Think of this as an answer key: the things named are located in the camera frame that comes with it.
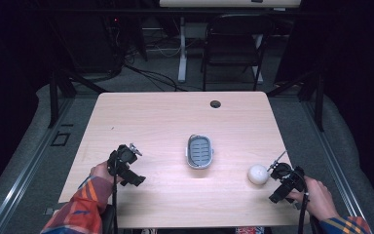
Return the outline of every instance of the hand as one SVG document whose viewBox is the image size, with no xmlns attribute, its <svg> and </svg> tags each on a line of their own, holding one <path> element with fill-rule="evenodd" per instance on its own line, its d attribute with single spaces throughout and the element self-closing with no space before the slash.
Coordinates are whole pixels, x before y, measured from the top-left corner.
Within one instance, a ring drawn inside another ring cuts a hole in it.
<svg viewBox="0 0 374 234">
<path fill-rule="evenodd" d="M 107 170 L 107 161 L 100 163 L 96 165 L 95 167 L 91 168 L 90 176 L 102 177 L 108 180 L 111 184 L 114 183 L 114 177 L 110 175 Z M 121 181 L 123 181 L 123 179 L 117 176 L 117 182 L 121 182 Z"/>
<path fill-rule="evenodd" d="M 309 190 L 308 212 L 320 221 L 339 216 L 333 203 L 332 194 L 327 190 L 327 187 L 322 182 L 308 176 L 305 176 L 305 181 Z M 303 193 L 292 191 L 287 195 L 287 198 L 302 203 Z"/>
</svg>

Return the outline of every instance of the chair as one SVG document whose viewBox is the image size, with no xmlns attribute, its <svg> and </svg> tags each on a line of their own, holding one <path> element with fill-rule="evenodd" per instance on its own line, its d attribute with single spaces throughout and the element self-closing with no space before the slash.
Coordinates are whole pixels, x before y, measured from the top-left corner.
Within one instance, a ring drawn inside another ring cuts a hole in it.
<svg viewBox="0 0 374 234">
<path fill-rule="evenodd" d="M 263 15 L 228 14 L 212 19 L 206 28 L 202 60 L 203 91 L 206 90 L 207 66 L 257 66 L 253 91 L 256 90 L 268 37 L 275 29 L 273 21 Z M 262 35 L 256 46 L 255 36 Z"/>
</svg>

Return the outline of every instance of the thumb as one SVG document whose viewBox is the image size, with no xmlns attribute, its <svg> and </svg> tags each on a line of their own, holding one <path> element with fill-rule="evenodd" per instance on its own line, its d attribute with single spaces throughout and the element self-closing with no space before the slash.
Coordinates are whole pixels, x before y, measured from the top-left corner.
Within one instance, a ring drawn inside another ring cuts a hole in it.
<svg viewBox="0 0 374 234">
<path fill-rule="evenodd" d="M 286 198 L 294 199 L 297 202 L 301 203 L 303 201 L 303 193 L 300 192 L 290 192 Z"/>
</svg>

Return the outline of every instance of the chair backrest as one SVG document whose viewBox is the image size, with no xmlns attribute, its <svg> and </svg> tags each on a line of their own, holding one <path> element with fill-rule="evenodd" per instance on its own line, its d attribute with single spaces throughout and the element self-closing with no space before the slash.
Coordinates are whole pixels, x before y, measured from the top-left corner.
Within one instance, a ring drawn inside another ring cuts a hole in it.
<svg viewBox="0 0 374 234">
<path fill-rule="evenodd" d="M 224 35 L 270 35 L 274 22 L 264 15 L 226 14 L 212 19 L 206 28 L 206 37 L 211 34 Z"/>
</svg>

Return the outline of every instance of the person's left hand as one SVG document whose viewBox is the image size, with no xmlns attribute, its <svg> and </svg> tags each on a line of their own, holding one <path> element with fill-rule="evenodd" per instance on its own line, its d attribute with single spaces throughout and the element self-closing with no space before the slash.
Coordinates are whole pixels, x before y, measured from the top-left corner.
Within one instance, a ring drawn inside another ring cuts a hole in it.
<svg viewBox="0 0 374 234">
<path fill-rule="evenodd" d="M 100 163 L 96 165 L 95 167 L 91 168 L 90 176 L 102 177 L 108 180 L 111 184 L 114 183 L 114 177 L 110 175 L 107 170 L 107 161 Z M 117 176 L 117 182 L 121 182 L 121 181 L 123 181 L 123 179 Z"/>
</svg>

